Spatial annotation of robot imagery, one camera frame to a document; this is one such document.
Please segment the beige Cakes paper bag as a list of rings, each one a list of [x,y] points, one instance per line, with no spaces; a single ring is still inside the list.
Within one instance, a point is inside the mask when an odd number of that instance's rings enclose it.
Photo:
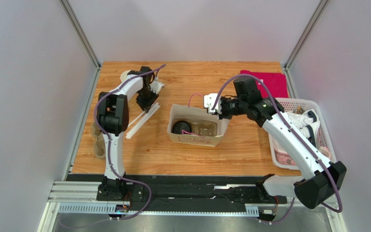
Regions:
[[[172,104],[167,133],[174,143],[215,147],[223,139],[230,120],[218,119],[207,110],[187,105]]]

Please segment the black plastic cup lid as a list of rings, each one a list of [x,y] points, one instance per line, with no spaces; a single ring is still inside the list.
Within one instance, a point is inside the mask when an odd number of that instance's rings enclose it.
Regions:
[[[173,124],[171,132],[174,134],[184,134],[192,132],[191,124],[185,120],[177,121]]]

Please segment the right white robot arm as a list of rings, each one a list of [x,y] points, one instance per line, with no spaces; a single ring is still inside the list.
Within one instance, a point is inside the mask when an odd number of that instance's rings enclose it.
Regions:
[[[246,115],[276,139],[295,161],[300,176],[269,174],[256,182],[262,197],[292,197],[310,209],[323,205],[336,213],[343,211],[339,190],[346,166],[321,154],[301,134],[263,81],[250,74],[236,75],[218,93],[204,96],[203,102],[207,112],[218,119]]]

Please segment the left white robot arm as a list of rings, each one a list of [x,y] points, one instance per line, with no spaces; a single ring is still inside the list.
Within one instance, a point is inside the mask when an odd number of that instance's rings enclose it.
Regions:
[[[128,196],[130,180],[126,178],[123,164],[123,144],[129,124],[128,102],[135,97],[140,108],[149,112],[159,97],[151,88],[158,71],[142,66],[138,71],[128,72],[115,89],[99,94],[94,116],[105,141],[106,169],[98,187],[98,201],[122,201]]]

